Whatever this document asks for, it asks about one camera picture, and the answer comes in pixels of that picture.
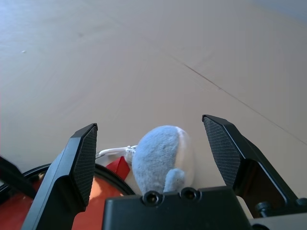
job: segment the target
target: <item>gray plush toy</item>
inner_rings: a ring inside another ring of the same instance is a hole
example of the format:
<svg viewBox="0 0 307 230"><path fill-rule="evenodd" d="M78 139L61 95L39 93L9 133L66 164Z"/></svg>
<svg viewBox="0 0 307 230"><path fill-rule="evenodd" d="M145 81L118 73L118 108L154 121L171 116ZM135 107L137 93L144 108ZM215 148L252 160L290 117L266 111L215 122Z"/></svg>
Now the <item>gray plush toy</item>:
<svg viewBox="0 0 307 230"><path fill-rule="evenodd" d="M179 127L161 126L151 130L140 140L131 161L142 194L151 190L159 193L180 191L193 182L191 142Z"/></svg>

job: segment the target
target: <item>plush ear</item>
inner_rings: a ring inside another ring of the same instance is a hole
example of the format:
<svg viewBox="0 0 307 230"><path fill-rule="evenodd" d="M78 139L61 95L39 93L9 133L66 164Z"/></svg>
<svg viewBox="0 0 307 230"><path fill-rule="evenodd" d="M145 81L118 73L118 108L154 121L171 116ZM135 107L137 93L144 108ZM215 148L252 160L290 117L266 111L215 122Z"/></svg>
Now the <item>plush ear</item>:
<svg viewBox="0 0 307 230"><path fill-rule="evenodd" d="M163 192L179 192L184 188L185 173L181 169L171 169L166 174Z"/></svg>

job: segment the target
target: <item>black rim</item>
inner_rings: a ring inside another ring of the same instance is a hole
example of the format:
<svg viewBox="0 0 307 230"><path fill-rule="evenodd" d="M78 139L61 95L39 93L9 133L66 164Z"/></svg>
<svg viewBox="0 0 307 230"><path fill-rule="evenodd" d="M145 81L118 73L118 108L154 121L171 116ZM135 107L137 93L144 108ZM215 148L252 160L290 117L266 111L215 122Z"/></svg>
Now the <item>black rim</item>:
<svg viewBox="0 0 307 230"><path fill-rule="evenodd" d="M23 175L30 181L38 180L38 175L40 173L45 173L47 169L49 168L50 164L45 164L39 167L36 167L34 169L31 169ZM116 175L111 170L107 169L106 167L95 164L95 175L104 179L109 184L117 188L123 195L134 195L134 191L130 188L130 186L121 179L118 175ZM0 186L0 204L2 204L4 201L9 199L13 195L13 190L7 186L6 184L3 184Z"/></svg>

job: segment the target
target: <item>plush toy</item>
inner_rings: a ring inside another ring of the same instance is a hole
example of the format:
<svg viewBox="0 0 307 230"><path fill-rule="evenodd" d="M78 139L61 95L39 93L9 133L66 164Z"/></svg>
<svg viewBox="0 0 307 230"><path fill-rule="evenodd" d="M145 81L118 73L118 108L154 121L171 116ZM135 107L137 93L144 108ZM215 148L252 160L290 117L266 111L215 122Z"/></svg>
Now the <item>plush toy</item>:
<svg viewBox="0 0 307 230"><path fill-rule="evenodd" d="M180 191L194 179L194 154L188 134L176 126L160 126L147 133L137 146L107 149L96 157L124 153L142 194ZM118 163L110 164L113 168Z"/></svg>

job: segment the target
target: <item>tan floor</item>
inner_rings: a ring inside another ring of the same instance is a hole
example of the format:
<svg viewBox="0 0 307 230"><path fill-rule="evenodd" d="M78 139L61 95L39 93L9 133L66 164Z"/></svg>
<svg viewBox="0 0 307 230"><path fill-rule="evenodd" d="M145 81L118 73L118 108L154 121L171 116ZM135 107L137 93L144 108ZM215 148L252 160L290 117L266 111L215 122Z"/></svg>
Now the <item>tan floor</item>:
<svg viewBox="0 0 307 230"><path fill-rule="evenodd" d="M248 0L0 5L1 155L23 171L92 122L99 150L170 124L192 138L194 186L222 185L201 122L211 114L307 196L306 24Z"/></svg>

